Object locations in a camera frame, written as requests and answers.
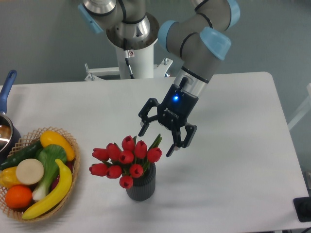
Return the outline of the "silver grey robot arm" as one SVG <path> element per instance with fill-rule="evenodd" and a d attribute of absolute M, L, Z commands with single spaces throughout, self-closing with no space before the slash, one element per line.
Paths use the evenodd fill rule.
<path fill-rule="evenodd" d="M 231 46 L 224 31 L 240 18 L 234 0 L 195 0 L 195 15 L 184 22 L 159 24 L 143 0 L 85 0 L 78 10 L 95 33 L 105 32 L 115 47 L 122 79 L 154 76 L 154 44 L 183 60 L 164 100 L 149 99 L 139 112 L 143 136 L 153 121 L 172 132 L 167 152 L 190 145 L 197 130 L 187 122 L 200 94 Z"/>

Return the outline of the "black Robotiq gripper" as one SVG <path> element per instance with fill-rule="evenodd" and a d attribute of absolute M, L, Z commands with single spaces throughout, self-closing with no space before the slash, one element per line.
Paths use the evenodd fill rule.
<path fill-rule="evenodd" d="M 178 88 L 177 85 L 172 84 L 161 104 L 159 104 L 157 99 L 149 98 L 138 113 L 138 116 L 141 118 L 141 129 L 138 136 L 144 136 L 150 123 L 157 120 L 161 125 L 170 130 L 173 136 L 173 144 L 166 153 L 166 157 L 170 157 L 174 151 L 180 148 L 188 147 L 197 131 L 197 126 L 186 122 L 198 100 L 198 97 L 187 94 Z M 157 114 L 148 116 L 153 107 L 157 108 Z M 186 130 L 186 136 L 182 140 L 180 128 L 183 126 Z"/>

